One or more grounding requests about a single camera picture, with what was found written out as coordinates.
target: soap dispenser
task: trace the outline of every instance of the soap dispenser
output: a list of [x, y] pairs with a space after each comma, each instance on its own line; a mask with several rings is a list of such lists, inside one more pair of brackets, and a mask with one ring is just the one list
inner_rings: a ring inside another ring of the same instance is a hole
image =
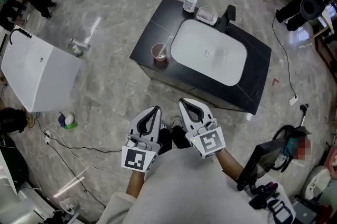
[[193, 13], [197, 0], [184, 0], [183, 8], [186, 12]]

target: gray shirt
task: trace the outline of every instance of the gray shirt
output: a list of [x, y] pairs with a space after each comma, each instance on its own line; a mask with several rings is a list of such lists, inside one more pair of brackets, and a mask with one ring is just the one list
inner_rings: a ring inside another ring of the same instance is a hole
[[215, 157], [172, 149], [155, 160], [137, 199], [117, 192], [97, 224], [234, 223], [267, 219], [248, 204]]

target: gray marble floor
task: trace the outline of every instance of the gray marble floor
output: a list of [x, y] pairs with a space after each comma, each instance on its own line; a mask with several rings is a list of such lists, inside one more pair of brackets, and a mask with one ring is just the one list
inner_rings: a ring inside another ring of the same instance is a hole
[[[130, 120], [141, 110], [159, 105], [168, 123], [179, 113], [177, 101], [188, 95], [150, 80], [128, 58], [161, 0], [55, 1], [58, 6], [52, 19], [47, 21], [33, 11], [26, 29], [62, 49], [67, 49], [69, 38], [80, 42], [90, 38], [92, 46], [84, 55], [69, 106], [63, 111], [74, 112], [79, 123], [75, 130], [59, 129], [62, 139], [69, 146], [120, 149]], [[271, 27], [275, 8], [282, 7], [285, 2], [198, 0], [197, 5], [222, 15], [228, 4], [236, 6], [234, 24], [272, 48], [270, 69], [257, 114], [248, 121], [244, 113], [212, 109], [223, 127], [228, 150], [245, 165], [256, 144], [270, 140], [282, 125], [297, 125], [301, 111], [299, 103], [292, 107], [288, 105], [293, 94], [288, 82], [285, 53]], [[310, 104], [305, 124], [312, 132], [311, 156], [305, 161], [292, 162], [281, 175], [277, 172], [272, 174], [288, 194], [293, 194], [301, 188], [323, 153], [330, 134], [326, 118], [335, 100], [336, 85], [312, 44], [301, 41], [312, 34], [309, 25], [294, 33], [289, 33], [279, 23], [275, 23], [274, 28], [288, 51], [294, 88]], [[274, 78], [280, 82], [272, 85]], [[21, 106], [10, 88], [6, 89], [3, 100], [7, 106]], [[42, 113], [39, 119], [41, 126], [56, 122], [57, 117], [57, 112]], [[13, 135], [13, 139], [29, 165], [32, 182], [42, 188], [43, 194], [52, 203], [58, 205], [59, 201], [72, 196], [80, 202], [82, 219], [93, 221], [101, 215], [102, 206], [84, 193], [80, 184], [56, 195], [74, 176], [55, 151], [44, 143], [37, 124], [22, 134]], [[130, 172], [120, 167], [119, 152], [102, 154], [82, 149], [72, 150], [72, 155], [68, 149], [51, 143], [68, 165], [84, 177], [82, 183], [86, 188], [103, 203], [108, 203], [113, 192], [125, 191]]]

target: white sink basin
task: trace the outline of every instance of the white sink basin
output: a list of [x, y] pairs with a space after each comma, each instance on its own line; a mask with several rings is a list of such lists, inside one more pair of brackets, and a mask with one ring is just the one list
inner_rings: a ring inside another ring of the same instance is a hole
[[64, 108], [82, 60], [18, 31], [12, 43], [7, 44], [1, 69], [23, 106], [29, 112]]
[[171, 55], [186, 67], [234, 86], [240, 81], [247, 50], [239, 41], [212, 27], [186, 20], [171, 45]]

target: black faucet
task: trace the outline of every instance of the black faucet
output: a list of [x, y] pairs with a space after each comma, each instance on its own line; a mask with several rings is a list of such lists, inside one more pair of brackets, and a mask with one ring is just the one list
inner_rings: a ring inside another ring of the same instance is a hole
[[221, 33], [225, 33], [228, 27], [228, 23], [230, 21], [235, 21], [235, 18], [236, 8], [233, 5], [229, 5], [217, 25], [217, 30]]

